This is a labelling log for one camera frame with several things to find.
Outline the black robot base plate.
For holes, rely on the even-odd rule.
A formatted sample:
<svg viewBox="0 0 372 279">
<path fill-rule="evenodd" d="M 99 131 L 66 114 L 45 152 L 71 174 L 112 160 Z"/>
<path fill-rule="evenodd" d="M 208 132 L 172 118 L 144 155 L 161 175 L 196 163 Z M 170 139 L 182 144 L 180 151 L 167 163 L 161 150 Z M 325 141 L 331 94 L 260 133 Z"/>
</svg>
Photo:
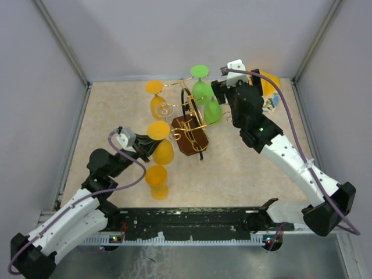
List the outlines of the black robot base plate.
<svg viewBox="0 0 372 279">
<path fill-rule="evenodd" d="M 249 240 L 259 231 L 276 231 L 267 207 L 120 208 L 103 233 L 127 241 L 148 240 L 162 233 L 167 241 Z"/>
</svg>

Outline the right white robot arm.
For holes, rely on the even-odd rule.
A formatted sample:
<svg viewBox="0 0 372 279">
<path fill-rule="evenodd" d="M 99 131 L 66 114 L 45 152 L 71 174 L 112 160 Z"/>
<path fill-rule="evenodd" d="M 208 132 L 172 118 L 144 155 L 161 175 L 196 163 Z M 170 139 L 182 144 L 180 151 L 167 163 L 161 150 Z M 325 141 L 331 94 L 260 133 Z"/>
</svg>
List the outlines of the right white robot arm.
<svg viewBox="0 0 372 279">
<path fill-rule="evenodd" d="M 259 217 L 260 225 L 273 230 L 280 223 L 306 225 L 315 234 L 326 237 L 346 222 L 345 231 L 360 232 L 347 220 L 356 194 L 349 182 L 339 183 L 318 169 L 304 155 L 299 142 L 291 144 L 283 130 L 263 113 L 263 94 L 249 76 L 268 81 L 268 77 L 240 68 L 221 68 L 225 81 L 213 81 L 212 90 L 219 103 L 228 103 L 232 124 L 239 129 L 245 145 L 277 165 L 305 194 L 307 203 L 274 200 Z"/>
</svg>

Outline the gold wire wine glass rack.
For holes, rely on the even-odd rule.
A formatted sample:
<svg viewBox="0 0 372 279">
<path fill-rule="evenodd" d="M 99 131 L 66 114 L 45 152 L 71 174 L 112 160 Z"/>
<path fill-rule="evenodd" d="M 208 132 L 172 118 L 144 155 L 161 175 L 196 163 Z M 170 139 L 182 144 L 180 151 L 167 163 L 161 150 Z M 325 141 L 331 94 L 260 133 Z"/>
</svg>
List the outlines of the gold wire wine glass rack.
<svg viewBox="0 0 372 279">
<path fill-rule="evenodd" d="M 178 105 L 172 104 L 174 108 L 181 109 L 181 116 L 176 117 L 171 123 L 170 138 L 177 142 L 179 150 L 187 155 L 198 154 L 200 160 L 203 160 L 203 153 L 209 146 L 210 139 L 206 135 L 207 127 L 216 124 L 206 124 L 204 121 L 205 105 L 198 105 L 192 94 L 192 88 L 186 85 L 187 81 L 193 78 L 180 79 L 171 84 L 163 84 L 164 87 L 174 87 L 179 85 L 181 87 L 181 101 Z M 230 111 L 224 111 L 223 119 L 230 121 Z"/>
</svg>

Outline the orange wine glass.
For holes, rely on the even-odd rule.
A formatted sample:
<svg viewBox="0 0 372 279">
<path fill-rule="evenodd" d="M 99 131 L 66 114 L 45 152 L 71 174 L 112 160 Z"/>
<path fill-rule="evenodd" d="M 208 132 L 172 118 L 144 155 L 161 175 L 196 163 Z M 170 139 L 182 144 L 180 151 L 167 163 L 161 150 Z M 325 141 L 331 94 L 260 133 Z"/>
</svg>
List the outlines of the orange wine glass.
<svg viewBox="0 0 372 279">
<path fill-rule="evenodd" d="M 150 104 L 150 109 L 153 118 L 157 120 L 163 119 L 162 117 L 158 116 L 155 112 L 155 108 L 158 106 L 158 104 L 166 102 L 166 100 L 159 95 L 162 92 L 163 87 L 164 87 L 163 83 L 158 80 L 152 80 L 148 82 L 145 86 L 146 92 L 153 95 Z"/>
<path fill-rule="evenodd" d="M 154 162 L 162 166 L 170 164 L 174 159 L 173 146 L 167 139 L 169 134 L 170 126 L 164 121 L 155 121 L 147 129 L 150 139 L 160 141 L 152 156 Z"/>
<path fill-rule="evenodd" d="M 145 181 L 150 188 L 151 195 L 156 200 L 164 200 L 169 194 L 167 186 L 168 173 L 165 167 L 151 166 L 145 175 Z"/>
</svg>

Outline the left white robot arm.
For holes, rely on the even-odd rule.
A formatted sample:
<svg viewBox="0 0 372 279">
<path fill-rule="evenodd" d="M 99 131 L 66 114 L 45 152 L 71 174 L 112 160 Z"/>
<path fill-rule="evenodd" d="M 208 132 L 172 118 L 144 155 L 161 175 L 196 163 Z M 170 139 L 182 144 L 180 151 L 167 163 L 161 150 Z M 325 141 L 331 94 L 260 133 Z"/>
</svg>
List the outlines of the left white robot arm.
<svg viewBox="0 0 372 279">
<path fill-rule="evenodd" d="M 70 200 L 35 230 L 11 239 L 9 274 L 49 278 L 61 260 L 89 236 L 120 226 L 119 210 L 108 197 L 125 187 L 114 178 L 133 163 L 144 169 L 161 141 L 126 128 L 113 130 L 108 141 L 112 142 L 113 137 L 121 147 L 111 146 L 114 155 L 103 148 L 90 154 L 89 176 Z"/>
</svg>

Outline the clear wine glass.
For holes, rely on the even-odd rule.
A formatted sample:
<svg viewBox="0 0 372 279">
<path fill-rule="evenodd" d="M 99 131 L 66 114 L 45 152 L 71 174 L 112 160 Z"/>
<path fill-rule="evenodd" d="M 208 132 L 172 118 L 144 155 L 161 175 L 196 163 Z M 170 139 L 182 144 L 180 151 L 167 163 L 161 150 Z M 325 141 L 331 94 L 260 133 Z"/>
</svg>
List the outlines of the clear wine glass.
<svg viewBox="0 0 372 279">
<path fill-rule="evenodd" d="M 155 114 L 167 123 L 170 123 L 173 112 L 174 106 L 167 102 L 159 103 L 155 107 Z"/>
</svg>

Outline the green wine glass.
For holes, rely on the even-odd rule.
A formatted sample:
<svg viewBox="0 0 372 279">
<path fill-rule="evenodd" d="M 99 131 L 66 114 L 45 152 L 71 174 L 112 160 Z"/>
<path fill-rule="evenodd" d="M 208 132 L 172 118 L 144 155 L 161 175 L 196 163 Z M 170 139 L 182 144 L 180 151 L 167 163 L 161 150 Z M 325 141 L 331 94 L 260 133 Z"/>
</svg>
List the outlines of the green wine glass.
<svg viewBox="0 0 372 279">
<path fill-rule="evenodd" d="M 204 121 L 206 124 L 219 124 L 223 110 L 217 100 L 211 97 L 205 104 Z"/>
<path fill-rule="evenodd" d="M 197 78 L 197 82 L 192 87 L 192 94 L 198 105 L 207 104 L 213 96 L 212 88 L 202 79 L 209 75 L 209 68 L 205 65 L 196 65 L 190 70 L 191 76 Z"/>
</svg>

